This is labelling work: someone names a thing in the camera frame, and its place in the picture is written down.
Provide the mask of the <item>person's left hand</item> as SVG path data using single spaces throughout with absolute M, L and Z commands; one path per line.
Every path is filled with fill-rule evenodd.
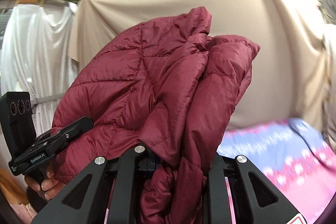
M 25 176 L 25 183 L 39 196 L 49 201 L 55 198 L 66 186 L 54 177 L 53 165 L 50 162 L 46 167 L 46 178 L 40 184 L 30 176 Z

